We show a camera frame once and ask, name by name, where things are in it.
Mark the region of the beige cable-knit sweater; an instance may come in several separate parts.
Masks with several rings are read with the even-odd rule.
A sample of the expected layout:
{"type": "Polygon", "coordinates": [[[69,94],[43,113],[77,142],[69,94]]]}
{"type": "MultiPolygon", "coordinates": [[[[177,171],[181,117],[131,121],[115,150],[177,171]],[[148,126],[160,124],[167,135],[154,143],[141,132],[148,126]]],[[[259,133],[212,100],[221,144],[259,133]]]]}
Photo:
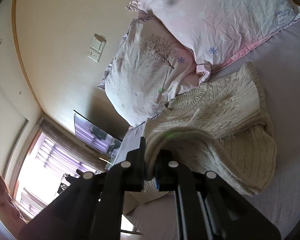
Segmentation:
{"type": "Polygon", "coordinates": [[[145,122],[145,189],[125,195],[123,213],[162,197],[153,168],[162,149],[190,170],[216,172],[238,193],[255,196],[270,183],[277,145],[266,96],[252,63],[170,100],[145,122]]]}

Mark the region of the window with curtains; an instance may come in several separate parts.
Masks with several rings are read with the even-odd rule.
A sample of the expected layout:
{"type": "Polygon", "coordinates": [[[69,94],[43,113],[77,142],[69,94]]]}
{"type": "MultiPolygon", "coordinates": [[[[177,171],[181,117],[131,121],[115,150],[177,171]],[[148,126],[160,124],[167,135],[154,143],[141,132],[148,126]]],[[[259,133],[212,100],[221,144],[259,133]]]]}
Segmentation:
{"type": "Polygon", "coordinates": [[[66,179],[78,176],[77,170],[104,172],[107,159],[41,117],[13,169],[14,201],[24,217],[32,219],[63,191],[66,179]]]}

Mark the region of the pink tree-print pillow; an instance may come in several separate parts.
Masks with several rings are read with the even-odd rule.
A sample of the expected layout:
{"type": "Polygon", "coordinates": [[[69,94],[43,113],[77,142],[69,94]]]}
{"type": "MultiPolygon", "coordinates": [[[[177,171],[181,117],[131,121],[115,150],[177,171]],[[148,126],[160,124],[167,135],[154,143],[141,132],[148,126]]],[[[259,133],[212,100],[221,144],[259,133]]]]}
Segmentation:
{"type": "Polygon", "coordinates": [[[135,127],[199,81],[192,53],[155,16],[142,11],[132,20],[98,88],[135,127]]]}

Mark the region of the lavender bed sheet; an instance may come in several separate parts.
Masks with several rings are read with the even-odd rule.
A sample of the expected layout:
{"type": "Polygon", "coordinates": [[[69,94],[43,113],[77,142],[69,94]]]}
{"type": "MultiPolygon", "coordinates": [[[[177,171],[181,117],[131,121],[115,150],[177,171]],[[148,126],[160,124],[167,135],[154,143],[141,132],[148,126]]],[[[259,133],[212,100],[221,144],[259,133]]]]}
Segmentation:
{"type": "Polygon", "coordinates": [[[246,62],[253,63],[264,87],[277,143],[274,177],[250,202],[285,238],[300,221],[300,21],[213,74],[211,80],[238,71],[246,62]]]}

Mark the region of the pink flower-print pillow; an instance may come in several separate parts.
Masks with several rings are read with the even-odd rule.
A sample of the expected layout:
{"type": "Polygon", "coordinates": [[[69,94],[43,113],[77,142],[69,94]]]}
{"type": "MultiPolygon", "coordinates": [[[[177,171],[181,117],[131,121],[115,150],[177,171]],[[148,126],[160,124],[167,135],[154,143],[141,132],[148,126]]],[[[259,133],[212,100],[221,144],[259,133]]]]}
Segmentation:
{"type": "Polygon", "coordinates": [[[127,9],[159,19],[192,51],[202,81],[300,20],[293,0],[131,0],[127,9]]]}

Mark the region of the white wall switch panel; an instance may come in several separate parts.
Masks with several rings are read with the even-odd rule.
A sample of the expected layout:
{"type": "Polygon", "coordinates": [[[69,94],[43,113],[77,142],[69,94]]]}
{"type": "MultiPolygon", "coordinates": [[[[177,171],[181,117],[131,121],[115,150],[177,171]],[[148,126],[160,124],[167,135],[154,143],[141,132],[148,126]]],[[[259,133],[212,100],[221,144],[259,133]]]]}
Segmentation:
{"type": "Polygon", "coordinates": [[[90,45],[88,57],[95,62],[99,62],[105,45],[106,39],[100,35],[95,34],[90,45]]]}

